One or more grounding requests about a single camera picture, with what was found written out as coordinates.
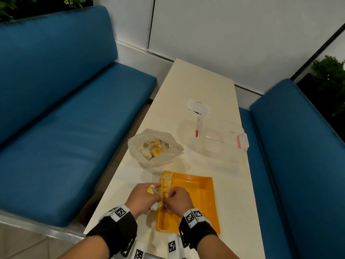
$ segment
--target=blue cushion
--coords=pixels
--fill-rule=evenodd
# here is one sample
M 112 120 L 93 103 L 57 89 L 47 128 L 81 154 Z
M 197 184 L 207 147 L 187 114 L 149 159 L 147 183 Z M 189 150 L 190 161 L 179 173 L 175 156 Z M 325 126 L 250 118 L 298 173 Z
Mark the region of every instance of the blue cushion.
M 290 79 L 250 109 L 299 258 L 345 258 L 345 144 Z
M 93 193 L 157 83 L 119 63 L 0 152 L 0 209 L 66 226 Z
M 247 151 L 266 259 L 292 259 L 289 242 L 279 216 L 269 173 L 250 112 L 239 109 L 242 127 L 248 136 Z
M 0 143 L 117 59 L 105 7 L 0 24 Z

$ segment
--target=white plastic bag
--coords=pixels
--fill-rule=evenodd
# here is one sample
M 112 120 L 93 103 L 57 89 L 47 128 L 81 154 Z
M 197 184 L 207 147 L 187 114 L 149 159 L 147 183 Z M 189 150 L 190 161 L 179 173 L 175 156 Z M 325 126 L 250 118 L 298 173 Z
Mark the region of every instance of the white plastic bag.
M 161 153 L 151 160 L 147 160 L 141 152 L 141 149 L 143 148 L 144 140 L 153 136 L 168 143 L 169 148 L 165 153 Z M 151 129 L 145 129 L 141 134 L 137 134 L 130 138 L 128 140 L 128 149 L 130 155 L 136 158 L 141 166 L 145 168 L 159 167 L 172 163 L 180 154 L 183 154 L 184 151 L 183 146 L 176 143 L 176 140 L 171 134 Z

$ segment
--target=orange tray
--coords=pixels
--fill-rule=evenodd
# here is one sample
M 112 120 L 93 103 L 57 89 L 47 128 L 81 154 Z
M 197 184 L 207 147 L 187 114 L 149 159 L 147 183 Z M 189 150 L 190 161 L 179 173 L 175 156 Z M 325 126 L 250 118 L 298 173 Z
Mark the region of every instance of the orange tray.
M 189 192 L 194 207 L 200 209 L 210 220 L 213 229 L 220 234 L 212 177 L 172 173 L 171 188 L 174 186 L 183 187 Z M 166 213 L 161 206 L 158 209 L 156 222 L 157 230 L 178 233 L 181 218 Z

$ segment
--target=hand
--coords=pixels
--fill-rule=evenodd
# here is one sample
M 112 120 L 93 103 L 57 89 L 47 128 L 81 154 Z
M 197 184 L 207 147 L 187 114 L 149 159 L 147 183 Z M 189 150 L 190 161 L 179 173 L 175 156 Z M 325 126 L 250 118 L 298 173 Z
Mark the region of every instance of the hand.
M 125 203 L 135 220 L 137 220 L 140 215 L 147 213 L 155 202 L 160 202 L 163 198 L 162 195 L 148 193 L 146 188 L 150 185 L 154 185 L 156 188 L 160 187 L 158 183 L 137 184 Z
M 185 212 L 194 208 L 189 193 L 183 187 L 178 186 L 170 189 L 168 198 L 165 198 L 163 202 L 167 205 L 166 211 L 169 214 L 175 213 L 181 218 Z

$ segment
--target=left hand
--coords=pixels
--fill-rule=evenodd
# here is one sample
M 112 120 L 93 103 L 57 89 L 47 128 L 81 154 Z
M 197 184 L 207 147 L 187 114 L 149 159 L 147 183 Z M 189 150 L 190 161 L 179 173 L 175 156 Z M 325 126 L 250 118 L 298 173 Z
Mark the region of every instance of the left hand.
M 156 188 L 160 187 L 159 183 L 137 184 L 125 203 L 135 220 L 137 220 L 140 215 L 146 213 L 155 202 L 160 202 L 163 198 L 160 194 L 148 193 L 146 188 L 150 185 L 154 185 Z

